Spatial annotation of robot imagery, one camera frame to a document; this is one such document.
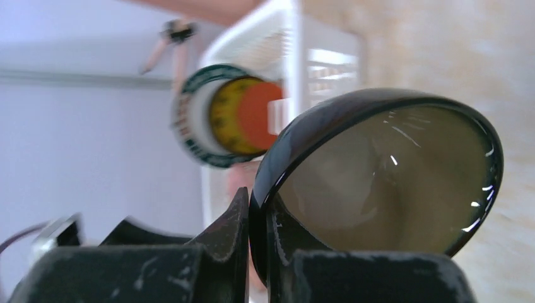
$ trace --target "round sticker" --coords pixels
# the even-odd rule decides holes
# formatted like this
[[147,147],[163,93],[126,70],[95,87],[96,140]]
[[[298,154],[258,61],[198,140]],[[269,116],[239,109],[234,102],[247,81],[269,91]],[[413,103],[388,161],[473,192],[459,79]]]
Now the round sticker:
[[238,125],[237,113],[244,93],[252,86],[264,82],[260,78],[245,76],[226,82],[214,94],[208,110],[212,133],[217,142],[238,155],[262,155],[266,149],[256,148],[244,136]]
[[215,64],[206,66],[196,71],[190,78],[188,78],[182,86],[182,92],[178,94],[173,101],[172,109],[172,129],[177,140],[183,142],[187,150],[189,150],[198,160],[210,164],[214,167],[228,168],[232,164],[248,162],[256,156],[241,156],[241,155],[217,155],[206,150],[206,148],[199,144],[198,139],[195,138],[191,131],[192,119],[206,119],[206,114],[199,117],[191,117],[189,115],[189,106],[194,94],[207,83],[218,80],[232,80],[247,76],[247,72],[243,69],[227,64]]

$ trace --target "wire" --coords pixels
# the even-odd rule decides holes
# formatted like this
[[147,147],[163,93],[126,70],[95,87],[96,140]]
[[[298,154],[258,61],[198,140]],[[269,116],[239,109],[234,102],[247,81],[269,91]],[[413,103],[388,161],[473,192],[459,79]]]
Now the wire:
[[50,85],[66,87],[131,88],[165,90],[171,87],[171,79],[112,76],[98,74],[51,73],[24,71],[0,67],[0,84]]
[[[28,227],[27,229],[21,230],[20,232],[16,233],[15,235],[12,235],[10,238],[5,240],[2,244],[0,244],[0,255],[12,244],[15,242],[21,240],[22,238],[25,238],[34,232],[38,232],[42,229],[44,229],[46,226],[48,226],[48,222],[44,222],[41,224],[36,224],[34,226]],[[3,292],[2,285],[0,283],[0,303],[7,303],[8,296]]]

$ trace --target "yellow ring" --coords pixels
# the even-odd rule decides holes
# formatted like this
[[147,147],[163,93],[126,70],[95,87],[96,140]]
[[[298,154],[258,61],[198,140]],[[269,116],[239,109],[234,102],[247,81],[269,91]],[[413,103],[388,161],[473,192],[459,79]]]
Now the yellow ring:
[[256,148],[245,138],[237,121],[238,107],[247,89],[264,80],[253,77],[239,77],[214,93],[208,109],[208,119],[216,141],[236,155],[262,155],[265,150]]

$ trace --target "mirror glass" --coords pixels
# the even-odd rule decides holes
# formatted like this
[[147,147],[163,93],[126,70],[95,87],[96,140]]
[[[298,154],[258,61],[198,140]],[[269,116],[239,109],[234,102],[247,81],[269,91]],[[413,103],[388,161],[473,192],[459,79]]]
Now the mirror glass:
[[278,194],[334,249],[444,253],[493,199],[492,153],[480,125],[457,111],[383,112],[314,151]]

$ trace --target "black holder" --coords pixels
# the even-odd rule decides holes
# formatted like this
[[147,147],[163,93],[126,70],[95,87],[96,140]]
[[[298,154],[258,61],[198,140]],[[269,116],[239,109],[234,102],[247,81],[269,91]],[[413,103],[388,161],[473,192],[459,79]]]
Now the black holder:
[[[9,303],[247,302],[248,204],[246,188],[239,189],[227,211],[193,239],[124,220],[97,247],[60,245],[33,266]],[[272,205],[270,302],[476,302],[446,256],[333,251],[283,205]]]

